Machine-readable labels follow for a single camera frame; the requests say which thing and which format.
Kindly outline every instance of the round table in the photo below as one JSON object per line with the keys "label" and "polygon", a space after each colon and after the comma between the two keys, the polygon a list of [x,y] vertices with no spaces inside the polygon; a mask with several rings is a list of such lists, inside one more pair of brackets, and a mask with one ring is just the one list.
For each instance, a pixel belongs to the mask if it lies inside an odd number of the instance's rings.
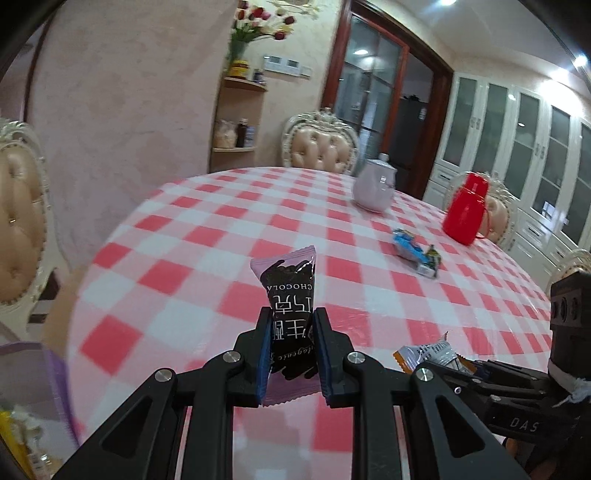
{"label": "round table", "polygon": [[[70,326],[69,384],[85,440],[156,369],[201,367],[256,324],[265,291],[252,257],[317,251],[315,306],[388,368],[403,345],[448,332],[468,358],[545,370],[550,304],[488,240],[464,247],[443,212],[397,192],[376,215],[352,204],[348,176],[247,168],[164,185],[113,232],[90,266]],[[434,244],[436,279],[396,257],[392,230]],[[352,412],[320,394],[237,409],[234,477],[349,478]]]}

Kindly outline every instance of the white teapot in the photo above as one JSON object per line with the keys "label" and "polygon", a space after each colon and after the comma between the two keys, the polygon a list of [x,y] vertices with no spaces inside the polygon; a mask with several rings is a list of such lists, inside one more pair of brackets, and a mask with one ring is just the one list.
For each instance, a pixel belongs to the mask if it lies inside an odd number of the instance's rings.
{"label": "white teapot", "polygon": [[363,170],[353,184],[353,200],[370,212],[386,211],[394,199],[396,168],[388,156],[380,153],[379,160],[366,160]]}

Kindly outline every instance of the white cabinet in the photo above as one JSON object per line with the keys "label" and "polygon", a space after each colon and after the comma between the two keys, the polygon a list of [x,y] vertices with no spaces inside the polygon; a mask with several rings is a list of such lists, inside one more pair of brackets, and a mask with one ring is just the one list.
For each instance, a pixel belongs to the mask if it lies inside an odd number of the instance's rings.
{"label": "white cabinet", "polygon": [[570,250],[591,247],[591,124],[535,92],[456,73],[423,199],[439,208],[463,171],[497,175],[518,199],[510,255],[542,287]]}

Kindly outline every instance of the red thermos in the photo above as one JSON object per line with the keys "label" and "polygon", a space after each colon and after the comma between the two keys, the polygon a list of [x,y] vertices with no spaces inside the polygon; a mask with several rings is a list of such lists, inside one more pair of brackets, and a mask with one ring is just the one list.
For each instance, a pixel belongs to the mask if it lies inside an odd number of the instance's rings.
{"label": "red thermos", "polygon": [[456,242],[470,245],[475,240],[486,212],[487,192],[488,180],[469,173],[464,185],[454,195],[443,219],[443,231]]}

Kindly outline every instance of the dining chair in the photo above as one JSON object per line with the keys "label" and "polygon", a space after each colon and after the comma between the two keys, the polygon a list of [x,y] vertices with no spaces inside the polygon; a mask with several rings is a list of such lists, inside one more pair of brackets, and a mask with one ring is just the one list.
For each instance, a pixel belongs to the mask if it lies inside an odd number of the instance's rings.
{"label": "dining chair", "polygon": [[550,279],[546,285],[546,296],[550,298],[550,287],[554,283],[575,272],[591,273],[591,253],[584,248],[572,250],[563,258],[562,262],[556,266],[556,269],[552,272],[552,275],[550,275]]}
{"label": "dining chair", "polygon": [[[469,173],[469,171],[465,171],[452,178],[443,198],[444,211],[449,209],[453,196],[464,184]],[[517,227],[519,214],[517,198],[507,190],[503,182],[496,176],[491,177],[488,173],[477,173],[477,175],[488,181],[488,192],[485,200],[489,229],[487,232],[486,218],[483,218],[479,232],[494,244],[497,244],[500,249],[508,251],[511,248]]]}
{"label": "dining chair", "polygon": [[29,340],[29,316],[51,273],[69,267],[57,245],[45,158],[33,129],[0,118],[0,326]]}
{"label": "dining chair", "polygon": [[357,133],[329,108],[292,116],[283,129],[284,167],[350,175],[357,161]]}

